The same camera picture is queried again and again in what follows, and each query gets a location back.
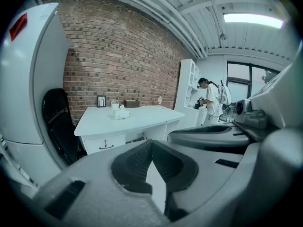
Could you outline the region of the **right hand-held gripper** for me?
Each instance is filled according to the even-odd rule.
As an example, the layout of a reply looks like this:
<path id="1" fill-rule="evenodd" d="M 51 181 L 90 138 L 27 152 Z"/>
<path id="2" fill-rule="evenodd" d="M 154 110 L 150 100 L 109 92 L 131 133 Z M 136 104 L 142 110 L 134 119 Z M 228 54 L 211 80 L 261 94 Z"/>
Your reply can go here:
<path id="1" fill-rule="evenodd" d="M 233 123 L 255 141 L 283 128 L 303 127 L 303 57 L 249 99 L 237 103 Z"/>

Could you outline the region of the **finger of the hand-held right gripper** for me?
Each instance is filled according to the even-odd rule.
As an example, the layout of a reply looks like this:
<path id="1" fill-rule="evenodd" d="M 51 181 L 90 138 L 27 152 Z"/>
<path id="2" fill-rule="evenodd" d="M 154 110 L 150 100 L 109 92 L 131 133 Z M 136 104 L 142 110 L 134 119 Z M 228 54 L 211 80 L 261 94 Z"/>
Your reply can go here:
<path id="1" fill-rule="evenodd" d="M 242 150 L 251 143 L 251 138 L 238 127 L 225 133 L 175 133 L 167 136 L 173 144 L 202 150 Z"/>
<path id="2" fill-rule="evenodd" d="M 232 130 L 231 126 L 228 125 L 211 125 L 201 126 L 182 130 L 176 130 L 175 133 L 225 133 Z"/>

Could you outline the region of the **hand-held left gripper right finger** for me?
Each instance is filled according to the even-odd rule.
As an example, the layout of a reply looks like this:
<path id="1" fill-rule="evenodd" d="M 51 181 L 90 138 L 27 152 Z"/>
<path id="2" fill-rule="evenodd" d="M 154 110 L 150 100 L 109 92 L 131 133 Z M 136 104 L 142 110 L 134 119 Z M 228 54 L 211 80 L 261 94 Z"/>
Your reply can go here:
<path id="1" fill-rule="evenodd" d="M 232 154 L 154 140 L 152 162 L 166 184 L 158 227 L 234 227 L 260 144 Z"/>

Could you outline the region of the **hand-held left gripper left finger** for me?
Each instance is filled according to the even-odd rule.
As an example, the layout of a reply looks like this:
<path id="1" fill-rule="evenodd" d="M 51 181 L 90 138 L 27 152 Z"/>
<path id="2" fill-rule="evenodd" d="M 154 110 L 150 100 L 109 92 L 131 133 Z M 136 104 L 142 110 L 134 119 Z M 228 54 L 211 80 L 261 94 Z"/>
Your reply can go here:
<path id="1" fill-rule="evenodd" d="M 171 161 L 162 141 L 146 140 L 88 155 L 40 188 L 34 202 L 69 227 L 164 227 L 171 223 L 152 199 L 150 164 Z"/>

